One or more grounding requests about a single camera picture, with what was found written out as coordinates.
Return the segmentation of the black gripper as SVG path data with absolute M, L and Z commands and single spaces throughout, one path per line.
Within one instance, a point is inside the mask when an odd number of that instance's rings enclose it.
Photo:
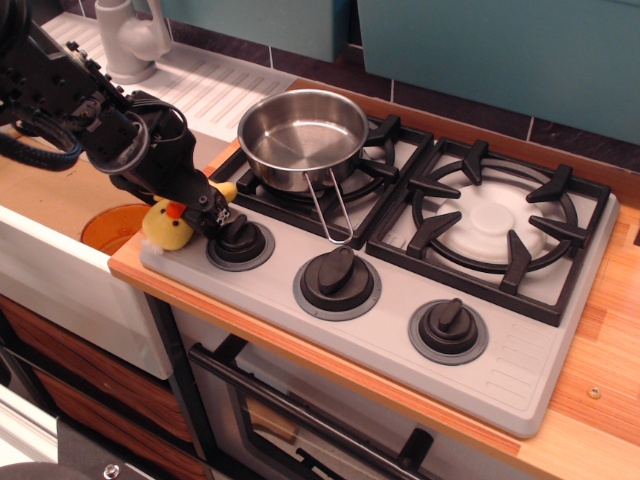
M 133 104 L 127 116 L 140 124 L 147 142 L 137 162 L 109 174 L 111 183 L 151 206 L 162 198 L 187 205 L 182 219 L 198 234 L 215 238 L 231 210 L 224 197 L 215 198 L 217 191 L 194 166 L 196 139 L 186 118 L 148 93 L 136 91 L 130 99 Z

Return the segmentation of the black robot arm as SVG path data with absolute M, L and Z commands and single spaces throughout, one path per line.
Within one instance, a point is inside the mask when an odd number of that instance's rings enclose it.
M 183 219 L 208 239 L 230 216 L 228 199 L 194 166 L 196 138 L 184 114 L 144 91 L 124 93 L 77 43 L 53 40 L 25 1 L 1 4 L 1 122 L 55 147 L 2 135 L 6 158 L 63 171 L 85 154 L 116 188 L 148 204 L 184 205 Z

